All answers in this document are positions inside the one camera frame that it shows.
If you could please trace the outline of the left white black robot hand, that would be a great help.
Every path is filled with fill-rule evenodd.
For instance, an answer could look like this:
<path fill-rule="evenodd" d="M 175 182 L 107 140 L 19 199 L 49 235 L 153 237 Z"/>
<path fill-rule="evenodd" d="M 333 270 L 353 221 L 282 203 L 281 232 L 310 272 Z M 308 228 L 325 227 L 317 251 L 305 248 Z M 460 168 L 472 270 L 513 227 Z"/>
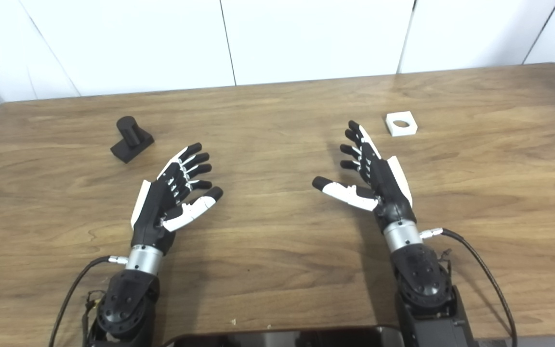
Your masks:
<path fill-rule="evenodd" d="M 176 231 L 211 209 L 224 191 L 199 180 L 210 172 L 202 144 L 189 145 L 165 164 L 154 181 L 143 181 L 131 215 L 131 246 L 152 247 L 167 255 Z"/>

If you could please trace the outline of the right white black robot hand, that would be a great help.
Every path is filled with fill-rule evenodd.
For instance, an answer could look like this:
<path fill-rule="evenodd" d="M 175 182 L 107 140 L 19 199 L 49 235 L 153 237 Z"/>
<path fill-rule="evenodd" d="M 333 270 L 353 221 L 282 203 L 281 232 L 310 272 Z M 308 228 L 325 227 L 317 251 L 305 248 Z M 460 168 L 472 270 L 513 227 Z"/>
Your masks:
<path fill-rule="evenodd" d="M 312 186 L 350 206 L 372 212 L 381 230 L 392 223 L 416 223 L 411 201 L 394 172 L 396 157 L 383 158 L 364 127 L 356 121 L 348 122 L 345 136 L 353 144 L 341 144 L 340 150 L 353 159 L 342 160 L 340 165 L 357 172 L 366 186 L 347 185 L 323 176 L 316 176 Z"/>

